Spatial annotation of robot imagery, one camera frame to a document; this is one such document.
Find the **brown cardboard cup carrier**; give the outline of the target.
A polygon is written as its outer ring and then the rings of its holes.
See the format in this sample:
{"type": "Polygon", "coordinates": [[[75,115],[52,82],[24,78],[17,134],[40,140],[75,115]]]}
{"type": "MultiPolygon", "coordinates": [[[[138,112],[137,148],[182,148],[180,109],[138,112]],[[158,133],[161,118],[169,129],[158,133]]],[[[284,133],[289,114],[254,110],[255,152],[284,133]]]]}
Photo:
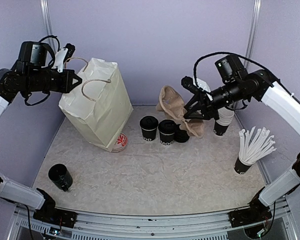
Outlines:
{"type": "Polygon", "coordinates": [[[201,139],[204,135],[204,122],[200,119],[185,119],[184,115],[187,113],[185,105],[181,95],[171,86],[165,85],[160,90],[155,109],[163,112],[168,119],[180,124],[179,128],[186,131],[190,137],[201,139]]]}

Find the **stack of paper cups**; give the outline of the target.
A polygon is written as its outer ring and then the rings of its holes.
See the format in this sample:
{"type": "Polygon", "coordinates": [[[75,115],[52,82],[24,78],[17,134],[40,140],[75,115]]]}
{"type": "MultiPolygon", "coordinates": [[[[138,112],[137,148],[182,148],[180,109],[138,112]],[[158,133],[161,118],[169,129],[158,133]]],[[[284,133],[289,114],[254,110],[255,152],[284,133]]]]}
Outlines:
{"type": "Polygon", "coordinates": [[[231,124],[235,112],[225,107],[218,110],[219,119],[215,121],[213,132],[217,136],[223,136],[231,124]]]}

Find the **beige paper bag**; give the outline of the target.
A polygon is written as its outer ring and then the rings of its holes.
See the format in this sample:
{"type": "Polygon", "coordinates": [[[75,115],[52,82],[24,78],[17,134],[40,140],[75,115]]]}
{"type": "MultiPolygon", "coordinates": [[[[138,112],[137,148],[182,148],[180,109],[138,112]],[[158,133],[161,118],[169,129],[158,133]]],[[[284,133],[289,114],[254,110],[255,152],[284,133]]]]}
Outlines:
{"type": "Polygon", "coordinates": [[[77,76],[82,83],[58,106],[86,141],[110,152],[133,111],[119,66],[91,58],[77,76]]]}

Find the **black lid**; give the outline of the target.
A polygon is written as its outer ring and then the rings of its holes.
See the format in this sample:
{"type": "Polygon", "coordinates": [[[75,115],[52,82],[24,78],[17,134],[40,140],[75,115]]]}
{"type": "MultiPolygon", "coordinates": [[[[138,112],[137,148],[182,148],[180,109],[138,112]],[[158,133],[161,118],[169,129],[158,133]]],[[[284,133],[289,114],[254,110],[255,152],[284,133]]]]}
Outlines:
{"type": "Polygon", "coordinates": [[[176,131],[177,124],[170,119],[165,119],[162,120],[158,124],[158,130],[160,133],[165,134],[165,135],[171,135],[174,134],[176,131]]]}
{"type": "Polygon", "coordinates": [[[152,131],[153,129],[156,129],[158,127],[159,121],[154,116],[148,115],[144,116],[140,120],[139,125],[144,130],[152,131]]]}

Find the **black paper cup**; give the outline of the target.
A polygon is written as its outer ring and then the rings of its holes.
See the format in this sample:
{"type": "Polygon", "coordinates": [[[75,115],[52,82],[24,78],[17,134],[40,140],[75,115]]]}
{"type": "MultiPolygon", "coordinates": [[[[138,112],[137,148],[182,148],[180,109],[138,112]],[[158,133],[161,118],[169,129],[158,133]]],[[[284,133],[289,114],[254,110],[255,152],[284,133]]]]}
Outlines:
{"type": "Polygon", "coordinates": [[[175,134],[174,133],[163,133],[163,132],[159,132],[159,139],[160,139],[160,143],[163,145],[163,146],[170,146],[173,141],[174,141],[174,137],[175,137],[175,134]]]}
{"type": "Polygon", "coordinates": [[[156,139],[156,135],[157,135],[157,128],[151,128],[151,129],[147,129],[147,128],[141,128],[141,132],[142,132],[142,137],[145,141],[147,142],[152,142],[156,139]]]}

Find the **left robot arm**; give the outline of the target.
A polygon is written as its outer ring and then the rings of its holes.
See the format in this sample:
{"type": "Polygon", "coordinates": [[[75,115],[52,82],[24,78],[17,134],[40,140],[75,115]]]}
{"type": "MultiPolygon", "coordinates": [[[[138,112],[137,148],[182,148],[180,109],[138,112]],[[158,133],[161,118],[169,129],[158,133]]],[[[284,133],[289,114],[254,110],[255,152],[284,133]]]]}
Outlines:
{"type": "MultiPolygon", "coordinates": [[[[37,41],[24,41],[12,67],[0,69],[0,119],[18,97],[23,98],[26,106],[34,107],[45,102],[51,93],[69,94],[83,82],[73,69],[66,68],[76,47],[71,43],[59,44],[53,50],[47,39],[57,41],[58,37],[47,35],[37,41]]],[[[39,211],[51,223],[60,218],[59,209],[51,204],[53,200],[46,192],[1,172],[0,199],[39,211]]]]}

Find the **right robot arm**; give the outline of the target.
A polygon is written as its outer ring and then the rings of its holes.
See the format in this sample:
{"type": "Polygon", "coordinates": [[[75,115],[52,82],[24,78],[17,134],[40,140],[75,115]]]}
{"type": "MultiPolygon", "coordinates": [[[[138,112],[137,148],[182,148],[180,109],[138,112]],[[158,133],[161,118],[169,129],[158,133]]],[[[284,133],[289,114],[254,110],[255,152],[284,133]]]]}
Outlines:
{"type": "MultiPolygon", "coordinates": [[[[251,58],[273,71],[300,100],[300,53],[295,50],[280,52],[261,48],[255,50],[251,58]]],[[[224,209],[247,205],[266,182],[273,182],[287,170],[300,152],[300,136],[274,110],[261,102],[252,100],[247,109],[238,111],[236,116],[235,124],[241,128],[257,126],[270,129],[275,135],[277,150],[243,175],[227,167],[223,173],[214,173],[210,177],[227,191],[227,200],[222,204],[224,209]]]]}

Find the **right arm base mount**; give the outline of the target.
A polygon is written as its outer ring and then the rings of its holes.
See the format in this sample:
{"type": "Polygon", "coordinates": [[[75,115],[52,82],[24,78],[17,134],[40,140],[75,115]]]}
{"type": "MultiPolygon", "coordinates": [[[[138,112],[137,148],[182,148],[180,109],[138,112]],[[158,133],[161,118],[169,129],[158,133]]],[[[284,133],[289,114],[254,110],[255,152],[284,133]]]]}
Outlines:
{"type": "Polygon", "coordinates": [[[258,223],[273,217],[270,207],[261,203],[258,197],[256,195],[252,198],[248,204],[249,207],[236,209],[228,213],[232,228],[258,223]]]}

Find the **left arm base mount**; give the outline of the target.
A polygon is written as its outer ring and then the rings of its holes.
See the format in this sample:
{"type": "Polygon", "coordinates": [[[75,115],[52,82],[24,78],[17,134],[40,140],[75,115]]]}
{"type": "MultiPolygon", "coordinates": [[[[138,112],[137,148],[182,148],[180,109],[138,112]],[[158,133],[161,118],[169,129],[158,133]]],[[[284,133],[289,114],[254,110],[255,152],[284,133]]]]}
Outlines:
{"type": "Polygon", "coordinates": [[[60,227],[74,228],[77,220],[77,213],[74,211],[56,208],[56,202],[44,190],[37,188],[43,195],[44,203],[40,209],[36,209],[33,214],[35,220],[60,227]]]}

